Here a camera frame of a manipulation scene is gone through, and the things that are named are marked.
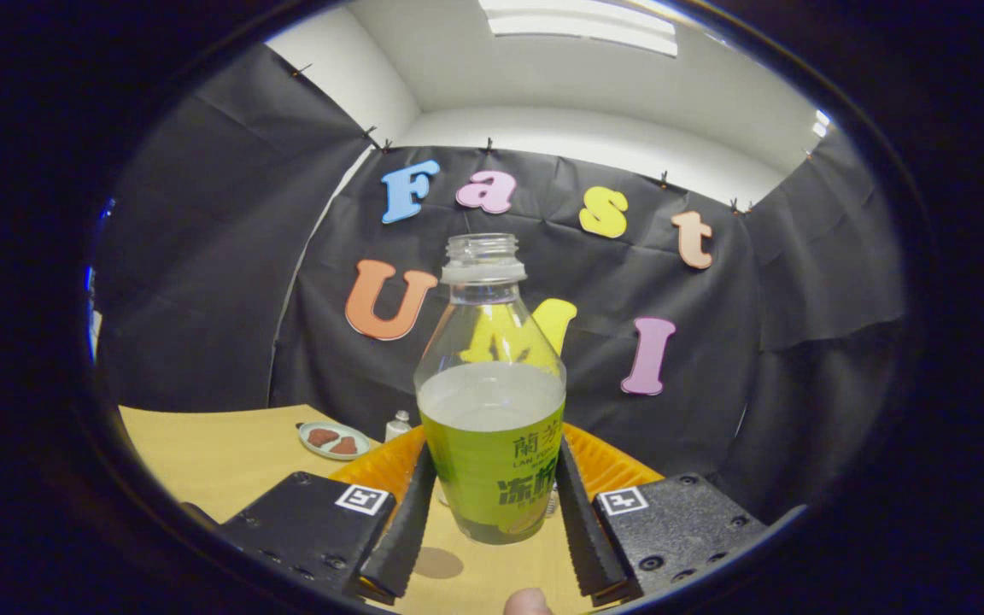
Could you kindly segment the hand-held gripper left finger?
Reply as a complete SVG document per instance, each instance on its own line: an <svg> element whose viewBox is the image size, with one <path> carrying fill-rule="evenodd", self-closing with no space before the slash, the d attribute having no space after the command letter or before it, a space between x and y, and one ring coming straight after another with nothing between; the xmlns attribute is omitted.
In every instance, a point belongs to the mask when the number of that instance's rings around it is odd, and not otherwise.
<svg viewBox="0 0 984 615"><path fill-rule="evenodd" d="M435 478L417 427L331 477L293 472L219 533L302 588L391 605L417 564Z"/></svg>

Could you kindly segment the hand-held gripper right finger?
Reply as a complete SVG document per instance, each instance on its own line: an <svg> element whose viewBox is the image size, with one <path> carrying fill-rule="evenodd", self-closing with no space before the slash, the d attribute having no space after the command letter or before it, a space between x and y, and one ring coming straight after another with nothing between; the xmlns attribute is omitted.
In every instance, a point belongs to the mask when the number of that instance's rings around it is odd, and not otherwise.
<svg viewBox="0 0 984 615"><path fill-rule="evenodd" d="M687 588L770 534L696 472L665 477L575 425L563 428L557 484L579 591L594 606Z"/></svg>

